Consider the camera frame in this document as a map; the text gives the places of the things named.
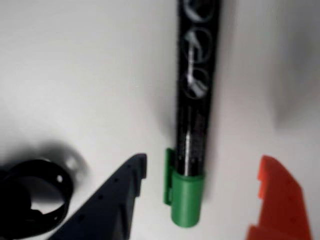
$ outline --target hole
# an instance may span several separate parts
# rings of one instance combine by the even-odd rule
[[[57,180],[58,183],[62,183],[64,178],[61,175],[58,175],[58,176],[56,176],[56,180]]]
[[[81,223],[85,219],[85,215],[81,214],[78,216],[78,223]]]

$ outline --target green marker cap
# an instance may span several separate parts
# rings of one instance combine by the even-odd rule
[[[172,166],[175,151],[165,152],[163,202],[171,206],[171,218],[183,228],[196,225],[200,218],[204,176],[184,176]]]

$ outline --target orange plastic piece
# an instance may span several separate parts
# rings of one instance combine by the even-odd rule
[[[247,240],[311,240],[302,189],[286,168],[263,156],[257,178],[263,204],[259,223],[250,226]]]

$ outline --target black plastic piece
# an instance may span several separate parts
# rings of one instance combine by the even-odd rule
[[[147,156],[127,160],[49,240],[128,240]]]
[[[36,178],[55,187],[64,204],[58,209],[42,214],[31,209],[31,195],[24,186],[26,178]],[[73,183],[65,170],[45,160],[30,160],[0,174],[0,236],[8,240],[22,239],[54,229],[66,217]]]

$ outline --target white surface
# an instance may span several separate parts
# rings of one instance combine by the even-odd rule
[[[131,239],[236,240],[258,221],[256,174],[261,155],[272,155],[303,186],[319,239],[318,10],[316,0],[225,0],[194,228],[175,226],[162,204],[164,149],[175,134],[176,1],[2,0],[0,158],[43,141],[75,147],[90,174],[71,214],[129,156],[146,152]]]

